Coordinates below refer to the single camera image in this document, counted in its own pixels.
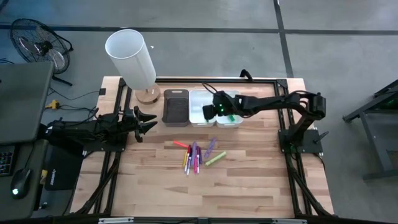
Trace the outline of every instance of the yellow plug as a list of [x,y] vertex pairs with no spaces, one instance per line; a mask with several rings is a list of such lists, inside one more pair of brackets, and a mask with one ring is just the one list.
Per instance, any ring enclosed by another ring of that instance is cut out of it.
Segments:
[[52,100],[52,102],[45,106],[45,109],[53,109],[56,110],[60,107],[60,102],[58,102],[58,100]]

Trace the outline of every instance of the mouse pad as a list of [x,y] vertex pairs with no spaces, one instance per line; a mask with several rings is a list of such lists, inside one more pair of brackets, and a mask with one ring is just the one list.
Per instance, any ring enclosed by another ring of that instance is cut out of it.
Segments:
[[80,173],[83,156],[54,147],[47,166],[46,190],[73,190]]

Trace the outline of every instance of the white plastic bin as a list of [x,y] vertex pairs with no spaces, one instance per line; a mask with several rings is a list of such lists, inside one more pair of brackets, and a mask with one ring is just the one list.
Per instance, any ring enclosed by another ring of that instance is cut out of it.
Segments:
[[[235,97],[235,95],[240,94],[238,90],[224,90],[226,94],[231,96],[232,98]],[[219,128],[237,128],[239,125],[243,122],[243,118],[240,117],[239,115],[232,115],[234,117],[234,121],[231,121],[229,119],[229,116],[217,116],[216,122],[217,122],[217,127]]]
[[194,127],[212,127],[216,117],[206,121],[203,115],[203,106],[213,104],[213,94],[207,90],[189,91],[189,121]]

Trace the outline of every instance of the electric fan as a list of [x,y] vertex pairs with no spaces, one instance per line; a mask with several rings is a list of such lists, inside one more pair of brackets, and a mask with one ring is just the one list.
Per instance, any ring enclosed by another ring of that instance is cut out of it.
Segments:
[[[53,62],[54,74],[61,74],[69,67],[72,44],[39,21],[15,20],[11,24],[10,38],[19,55],[27,62]],[[69,49],[63,40],[68,42]],[[72,86],[71,83],[54,75],[53,79]]]

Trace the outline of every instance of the green highlighter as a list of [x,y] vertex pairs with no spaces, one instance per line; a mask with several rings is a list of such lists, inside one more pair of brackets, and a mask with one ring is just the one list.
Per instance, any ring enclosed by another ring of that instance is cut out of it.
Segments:
[[218,156],[212,158],[211,160],[207,161],[205,163],[206,166],[210,166],[212,163],[216,162],[217,160],[221,159],[222,157],[224,157],[226,155],[226,151],[222,152],[221,154],[219,154]]

